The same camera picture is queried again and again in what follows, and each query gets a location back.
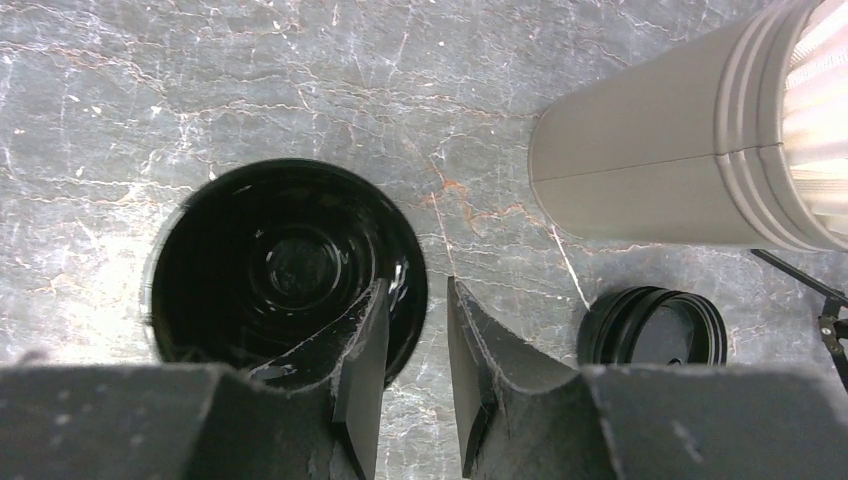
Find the gray table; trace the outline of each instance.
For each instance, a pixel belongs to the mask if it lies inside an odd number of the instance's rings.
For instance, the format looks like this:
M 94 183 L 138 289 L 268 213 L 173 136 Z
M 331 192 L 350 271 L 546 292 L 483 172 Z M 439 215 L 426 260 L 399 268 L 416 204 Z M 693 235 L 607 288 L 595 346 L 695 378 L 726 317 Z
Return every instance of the gray table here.
M 428 261 L 429 318 L 384 399 L 380 478 L 459 477 L 448 275 L 565 362 L 584 298 L 656 284 L 717 304 L 731 362 L 830 372 L 816 294 L 738 250 L 554 232 L 527 185 L 555 98 L 764 3 L 4 2 L 0 361 L 155 361 L 138 294 L 159 225 L 229 169 L 300 156 L 380 186 Z M 788 258 L 848 284 L 841 254 Z

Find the white paper filter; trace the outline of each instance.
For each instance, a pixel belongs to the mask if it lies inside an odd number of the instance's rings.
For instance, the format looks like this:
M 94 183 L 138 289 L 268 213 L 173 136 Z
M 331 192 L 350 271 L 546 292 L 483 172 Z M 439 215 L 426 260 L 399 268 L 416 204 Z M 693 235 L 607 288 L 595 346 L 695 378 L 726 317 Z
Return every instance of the white paper filter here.
M 795 187 L 828 229 L 848 236 L 848 0 L 825 0 L 810 15 L 783 108 Z

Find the gray container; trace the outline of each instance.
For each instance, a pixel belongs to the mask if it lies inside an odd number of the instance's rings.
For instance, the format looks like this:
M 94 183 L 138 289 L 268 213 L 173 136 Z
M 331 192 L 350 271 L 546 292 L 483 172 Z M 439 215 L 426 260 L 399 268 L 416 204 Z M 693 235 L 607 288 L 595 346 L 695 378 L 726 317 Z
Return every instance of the gray container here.
M 547 215 L 583 238 L 848 250 L 781 142 L 790 56 L 819 3 L 773 5 L 558 100 L 530 144 Z

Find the gray marble surface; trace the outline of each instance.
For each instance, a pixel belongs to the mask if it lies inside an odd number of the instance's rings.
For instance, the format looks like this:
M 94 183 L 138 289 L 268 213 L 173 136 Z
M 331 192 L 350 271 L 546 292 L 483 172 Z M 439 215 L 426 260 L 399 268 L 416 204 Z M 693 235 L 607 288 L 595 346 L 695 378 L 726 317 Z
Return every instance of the gray marble surface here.
M 738 250 L 570 238 L 528 187 L 530 133 L 555 98 L 764 3 L 3 2 L 0 361 L 154 361 L 138 295 L 159 225 L 229 169 L 299 156 L 380 186 L 429 265 L 421 344 L 384 399 L 379 478 L 460 476 L 448 275 L 565 362 L 584 299 L 657 284 L 717 304 L 731 362 L 833 377 L 817 295 Z M 841 254 L 787 257 L 848 284 Z

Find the black object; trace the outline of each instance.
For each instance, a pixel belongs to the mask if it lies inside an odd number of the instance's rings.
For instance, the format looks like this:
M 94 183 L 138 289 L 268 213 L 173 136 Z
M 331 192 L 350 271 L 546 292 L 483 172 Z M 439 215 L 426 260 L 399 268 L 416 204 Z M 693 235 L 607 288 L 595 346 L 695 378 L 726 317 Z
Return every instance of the black object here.
M 271 384 L 285 365 L 265 365 L 333 328 L 376 279 L 388 282 L 388 385 L 426 313 L 415 233 L 353 173 L 269 160 L 222 175 L 175 212 L 151 256 L 143 304 L 163 360 L 262 367 L 254 373 Z
M 727 333 L 706 298 L 659 287 L 636 287 L 596 301 L 580 324 L 581 364 L 675 365 L 727 361 Z
M 848 357 L 845 355 L 845 347 L 840 342 L 840 340 L 848 339 L 848 319 L 839 318 L 840 311 L 848 307 L 848 297 L 845 297 L 842 291 L 823 284 L 786 263 L 786 261 L 771 252 L 766 250 L 751 250 L 751 253 L 795 280 L 824 295 L 824 308 L 822 308 L 822 313 L 818 321 L 819 335 L 825 347 L 827 347 L 828 353 L 830 353 L 830 358 L 833 360 L 833 365 L 836 367 L 837 373 L 839 373 L 842 386 L 848 391 Z
M 372 479 L 387 286 L 281 358 L 280 388 L 223 365 L 0 370 L 0 477 Z
M 807 372 L 703 365 L 572 370 L 448 280 L 463 477 L 842 478 L 848 405 Z

